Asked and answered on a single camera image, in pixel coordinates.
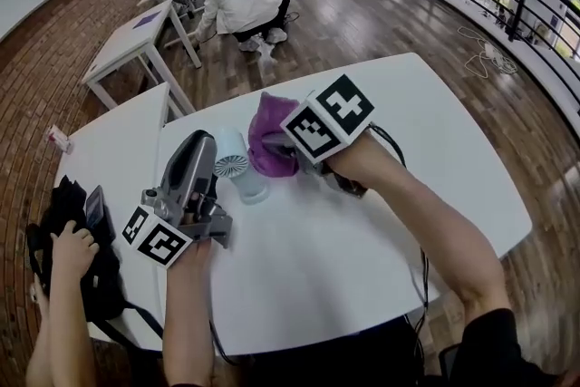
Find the person's right hand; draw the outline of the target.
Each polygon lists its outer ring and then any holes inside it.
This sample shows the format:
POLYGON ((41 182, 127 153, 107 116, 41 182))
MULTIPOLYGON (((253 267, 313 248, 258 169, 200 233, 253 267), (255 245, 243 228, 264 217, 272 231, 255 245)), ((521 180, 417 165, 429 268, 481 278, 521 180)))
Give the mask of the person's right hand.
POLYGON ((355 196, 357 198, 362 198, 367 192, 367 188, 355 180, 343 177, 336 172, 333 174, 333 176, 336 181, 337 188, 345 194, 355 196))

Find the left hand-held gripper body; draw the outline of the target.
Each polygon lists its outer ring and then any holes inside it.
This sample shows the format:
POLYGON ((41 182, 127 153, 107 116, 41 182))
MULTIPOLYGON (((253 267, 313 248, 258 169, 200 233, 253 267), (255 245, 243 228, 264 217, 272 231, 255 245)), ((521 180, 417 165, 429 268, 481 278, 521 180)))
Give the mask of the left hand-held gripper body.
POLYGON ((143 190, 122 238, 130 249, 165 269, 193 244, 212 239, 228 247, 232 217, 206 196, 206 215, 194 223, 186 216, 188 200, 181 206, 159 188, 143 190))

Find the person's left hand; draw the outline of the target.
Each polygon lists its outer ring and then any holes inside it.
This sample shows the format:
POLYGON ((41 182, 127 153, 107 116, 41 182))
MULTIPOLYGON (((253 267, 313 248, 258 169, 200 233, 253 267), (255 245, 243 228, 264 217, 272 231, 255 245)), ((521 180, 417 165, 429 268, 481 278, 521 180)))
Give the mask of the person's left hand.
POLYGON ((192 192, 185 212, 192 222, 199 222, 206 215, 206 196, 196 191, 192 192))

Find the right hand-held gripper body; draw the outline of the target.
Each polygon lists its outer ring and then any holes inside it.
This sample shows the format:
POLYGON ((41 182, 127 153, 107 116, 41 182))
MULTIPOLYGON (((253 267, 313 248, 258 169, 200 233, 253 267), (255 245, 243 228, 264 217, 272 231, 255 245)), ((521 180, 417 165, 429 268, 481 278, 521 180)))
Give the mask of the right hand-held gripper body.
POLYGON ((345 74, 311 92, 281 122, 310 163, 318 165, 352 145, 372 122, 375 107, 345 74))

